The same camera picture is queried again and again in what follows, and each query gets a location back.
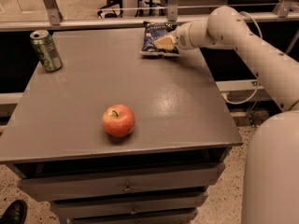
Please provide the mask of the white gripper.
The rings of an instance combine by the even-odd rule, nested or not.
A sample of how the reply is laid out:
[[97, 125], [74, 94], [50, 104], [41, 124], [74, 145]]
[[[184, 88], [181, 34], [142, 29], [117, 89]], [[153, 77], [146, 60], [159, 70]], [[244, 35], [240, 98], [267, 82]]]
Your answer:
[[166, 35], [154, 41], [157, 49], [173, 50], [175, 45], [180, 49], [196, 49], [208, 44], [205, 21], [191, 21], [178, 26], [174, 37]]

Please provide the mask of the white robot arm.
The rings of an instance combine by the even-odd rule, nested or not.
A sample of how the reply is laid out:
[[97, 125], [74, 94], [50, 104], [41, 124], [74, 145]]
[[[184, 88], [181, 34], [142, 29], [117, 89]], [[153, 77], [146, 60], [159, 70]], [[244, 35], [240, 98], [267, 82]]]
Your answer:
[[251, 32], [239, 12], [218, 7], [154, 41], [159, 49], [222, 44], [236, 51], [281, 112], [265, 121], [248, 148], [242, 224], [299, 224], [299, 63]]

